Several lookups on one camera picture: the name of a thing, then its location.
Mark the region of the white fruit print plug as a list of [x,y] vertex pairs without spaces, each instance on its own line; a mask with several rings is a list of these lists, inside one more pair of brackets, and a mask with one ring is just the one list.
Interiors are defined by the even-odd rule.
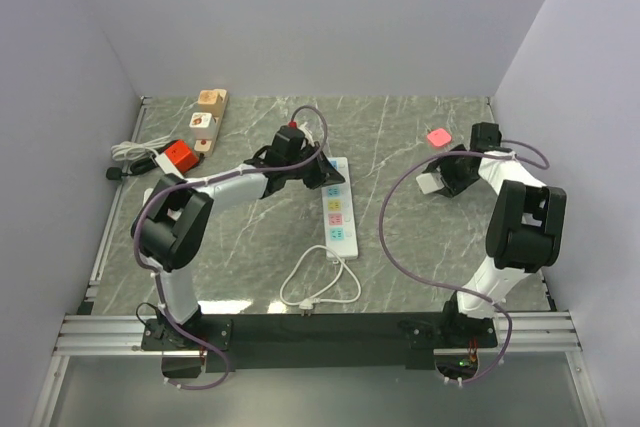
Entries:
[[189,128],[196,140],[211,141],[218,130],[214,116],[205,112],[194,112],[189,122]]

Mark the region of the red cube plug adapter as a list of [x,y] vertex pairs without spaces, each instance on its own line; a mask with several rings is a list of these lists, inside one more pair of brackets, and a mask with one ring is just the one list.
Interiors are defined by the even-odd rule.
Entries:
[[183,176],[201,161],[200,157],[181,139],[170,142],[163,153],[167,154]]

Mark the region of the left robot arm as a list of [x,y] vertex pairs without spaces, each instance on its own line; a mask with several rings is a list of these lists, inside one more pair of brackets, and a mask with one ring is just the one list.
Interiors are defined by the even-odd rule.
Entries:
[[301,128],[280,127],[272,142],[238,167],[212,177],[163,175],[131,228],[134,254],[155,277],[158,310],[169,318],[164,336],[176,348],[193,346],[201,316],[189,264],[198,253],[209,218],[241,203],[265,199],[290,180],[310,190],[346,182]]

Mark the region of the white cube plug adapter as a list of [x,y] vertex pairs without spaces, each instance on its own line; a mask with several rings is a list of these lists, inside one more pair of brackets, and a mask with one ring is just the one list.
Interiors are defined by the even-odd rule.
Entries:
[[438,172],[421,173],[416,177],[416,182],[424,195],[436,193],[444,187]]

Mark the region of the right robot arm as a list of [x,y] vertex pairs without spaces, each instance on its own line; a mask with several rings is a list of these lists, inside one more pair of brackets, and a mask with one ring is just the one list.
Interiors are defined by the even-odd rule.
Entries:
[[559,256],[565,190],[538,180],[502,143],[498,125],[476,123],[469,148],[455,146],[416,178],[425,195],[453,198],[479,180],[497,195],[485,236],[486,257],[464,290],[445,303],[438,324],[440,337],[452,346],[486,334],[493,303]]

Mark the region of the wooden power strip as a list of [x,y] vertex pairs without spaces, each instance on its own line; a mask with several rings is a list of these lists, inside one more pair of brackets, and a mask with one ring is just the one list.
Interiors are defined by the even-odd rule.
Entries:
[[196,102],[189,128],[194,136],[194,150],[198,155],[212,154],[220,125],[228,104],[228,91],[224,89],[202,90]]

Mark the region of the wooden cube plug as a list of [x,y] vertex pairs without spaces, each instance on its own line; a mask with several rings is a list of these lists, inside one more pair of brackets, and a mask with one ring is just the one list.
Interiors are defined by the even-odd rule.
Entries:
[[197,100],[197,111],[220,117],[225,109],[226,91],[221,89],[202,90]]

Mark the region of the pink plug adapter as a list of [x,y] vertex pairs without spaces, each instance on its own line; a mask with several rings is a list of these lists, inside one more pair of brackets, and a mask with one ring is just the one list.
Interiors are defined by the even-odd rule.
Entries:
[[452,141],[452,136],[446,129],[438,128],[429,132],[426,140],[434,148],[443,148]]

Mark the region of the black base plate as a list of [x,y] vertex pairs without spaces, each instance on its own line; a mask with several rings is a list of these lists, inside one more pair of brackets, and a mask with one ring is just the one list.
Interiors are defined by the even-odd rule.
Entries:
[[141,339],[144,352],[180,357],[193,351],[209,373],[225,368],[275,369],[401,365],[432,370],[438,349],[497,346],[487,333],[450,343],[438,333],[441,313],[330,313],[204,315],[181,336],[166,320],[151,318]]

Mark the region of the white multicolour power strip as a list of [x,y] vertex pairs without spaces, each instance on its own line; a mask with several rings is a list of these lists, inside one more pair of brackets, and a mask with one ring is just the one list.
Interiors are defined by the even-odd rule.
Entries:
[[342,259],[357,259],[359,249],[348,160],[346,157],[328,160],[344,180],[321,189],[325,246]]

